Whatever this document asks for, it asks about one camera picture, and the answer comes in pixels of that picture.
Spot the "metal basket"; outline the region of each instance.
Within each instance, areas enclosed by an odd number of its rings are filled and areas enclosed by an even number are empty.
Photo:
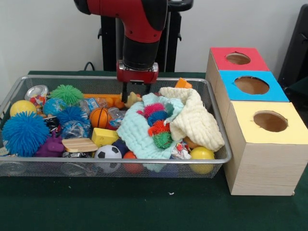
[[[177,78],[159,78],[152,85],[152,92],[158,92],[161,87],[174,87]],[[93,159],[93,158],[43,158],[43,157],[0,157],[0,176],[31,176],[31,177],[159,177],[159,178],[213,178],[223,163],[232,157],[230,144],[223,126],[218,106],[210,84],[204,79],[187,79],[196,89],[206,107],[217,120],[226,145],[215,153],[215,160],[157,160],[157,159]],[[122,84],[116,77],[86,77],[86,76],[39,76],[28,75],[16,81],[8,96],[0,107],[0,128],[9,119],[11,105],[24,99],[28,89],[35,85],[46,85],[54,90],[60,84],[70,84],[83,93],[115,94],[120,93]],[[142,92],[143,86],[128,85],[128,92]],[[0,147],[3,147],[0,130]],[[154,165],[159,172],[143,168],[135,173],[136,165]],[[192,168],[208,169],[206,174],[198,174]],[[117,169],[106,173],[106,168]]]

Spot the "round hole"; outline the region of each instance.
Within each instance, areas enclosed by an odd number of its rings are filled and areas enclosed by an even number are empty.
[[[235,80],[235,85],[241,91],[251,95],[263,95],[270,89],[266,82],[252,76],[242,76],[237,78]]]
[[[287,119],[272,111],[257,112],[254,116],[254,122],[261,128],[272,132],[280,132],[288,127]]]
[[[230,63],[237,64],[237,65],[244,65],[251,62],[250,58],[247,55],[241,53],[231,53],[227,55],[227,60]]]

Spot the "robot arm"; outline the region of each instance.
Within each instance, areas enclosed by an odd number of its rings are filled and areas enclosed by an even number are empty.
[[[117,79],[123,82],[127,100],[128,82],[142,82],[150,89],[158,76],[155,58],[165,27],[168,0],[74,0],[86,14],[120,18],[125,28],[123,60],[117,63]]]

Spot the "purple rubber toy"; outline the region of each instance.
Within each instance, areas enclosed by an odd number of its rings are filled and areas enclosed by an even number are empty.
[[[39,148],[35,157],[62,157],[63,151],[62,137],[56,137],[55,131],[52,131],[51,137]]]

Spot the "soccer ball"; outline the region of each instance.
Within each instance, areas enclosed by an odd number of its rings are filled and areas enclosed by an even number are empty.
[[[121,159],[122,154],[117,147],[112,145],[105,145],[96,151],[94,158]],[[95,163],[95,165],[100,167],[104,173],[113,173],[118,170],[118,168],[121,166],[121,163]]]

